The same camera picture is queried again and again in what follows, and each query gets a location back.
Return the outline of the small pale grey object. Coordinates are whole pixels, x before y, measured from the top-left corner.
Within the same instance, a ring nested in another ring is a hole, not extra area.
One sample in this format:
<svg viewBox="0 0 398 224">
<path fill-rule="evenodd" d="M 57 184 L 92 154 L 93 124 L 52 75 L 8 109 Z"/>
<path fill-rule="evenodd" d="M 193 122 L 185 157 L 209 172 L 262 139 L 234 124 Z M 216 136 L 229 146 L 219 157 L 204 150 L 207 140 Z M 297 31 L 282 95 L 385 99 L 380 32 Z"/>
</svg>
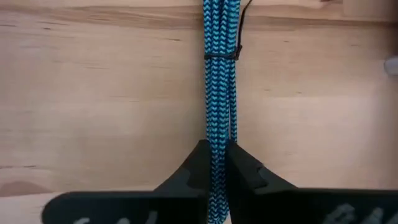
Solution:
<svg viewBox="0 0 398 224">
<path fill-rule="evenodd" d="M 389 76 L 398 77 L 398 55 L 389 57 L 384 61 L 384 71 Z"/>
</svg>

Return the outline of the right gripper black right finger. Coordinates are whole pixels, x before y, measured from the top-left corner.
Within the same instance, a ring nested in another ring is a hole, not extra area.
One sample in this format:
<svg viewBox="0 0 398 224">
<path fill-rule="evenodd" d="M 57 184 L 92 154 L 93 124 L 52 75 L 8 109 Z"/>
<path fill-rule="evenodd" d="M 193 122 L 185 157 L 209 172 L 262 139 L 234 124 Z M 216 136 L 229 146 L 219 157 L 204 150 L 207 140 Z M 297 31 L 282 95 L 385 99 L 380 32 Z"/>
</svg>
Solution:
<svg viewBox="0 0 398 224">
<path fill-rule="evenodd" d="M 232 224 L 398 224 L 398 190 L 296 187 L 233 141 L 226 191 Z"/>
</svg>

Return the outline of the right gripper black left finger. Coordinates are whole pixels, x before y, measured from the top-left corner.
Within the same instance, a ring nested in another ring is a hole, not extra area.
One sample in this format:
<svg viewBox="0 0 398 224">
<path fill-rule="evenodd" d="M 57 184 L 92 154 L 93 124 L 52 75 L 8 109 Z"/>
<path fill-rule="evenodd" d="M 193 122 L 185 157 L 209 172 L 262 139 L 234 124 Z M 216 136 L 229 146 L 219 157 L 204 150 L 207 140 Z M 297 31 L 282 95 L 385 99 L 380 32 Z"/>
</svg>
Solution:
<svg viewBox="0 0 398 224">
<path fill-rule="evenodd" d="M 200 140 L 154 190 L 60 194 L 45 204 L 42 224 L 207 224 L 210 153 Z"/>
</svg>

